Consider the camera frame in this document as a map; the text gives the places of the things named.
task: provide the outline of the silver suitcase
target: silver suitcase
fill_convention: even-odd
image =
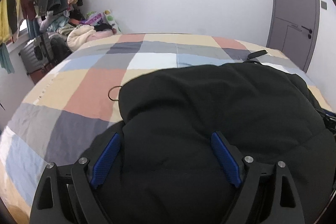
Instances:
[[[42,60],[36,58],[34,48],[40,47],[43,55]],[[27,70],[27,73],[40,70],[45,65],[51,63],[54,59],[53,50],[50,45],[50,40],[47,33],[34,38],[27,42],[27,44],[19,52],[22,62]]]

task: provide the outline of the silver pin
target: silver pin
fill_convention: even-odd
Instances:
[[[278,161],[278,165],[279,165],[281,168],[284,168],[284,167],[286,166],[286,164],[285,164],[282,160]]]
[[[80,164],[85,164],[87,162],[87,158],[83,157],[78,160]]]
[[[251,162],[253,162],[253,158],[252,158],[251,156],[246,156],[246,157],[244,158],[244,160],[245,160],[246,162],[248,162],[249,164],[250,164]]]
[[[46,168],[51,169],[51,168],[54,167],[54,165],[55,165],[55,164],[54,164],[53,162],[49,162],[49,163],[47,163]]]

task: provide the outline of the white fleece blanket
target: white fleece blanket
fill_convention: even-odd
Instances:
[[[83,25],[74,29],[68,36],[67,44],[71,51],[76,51],[81,45],[86,43],[88,37],[94,34],[95,28],[90,25]]]

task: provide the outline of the door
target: door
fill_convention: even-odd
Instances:
[[[282,51],[303,71],[315,48],[320,0],[274,0],[267,47]]]

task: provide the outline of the mattress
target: mattress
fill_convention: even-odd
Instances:
[[[121,120],[108,91],[164,68],[242,62],[259,50],[264,65],[301,76],[320,105],[319,89],[280,51],[244,41],[190,34],[114,35],[85,43],[28,93],[0,137],[0,195],[30,214],[48,162],[74,163],[94,137]],[[117,89],[110,96],[117,98]]]

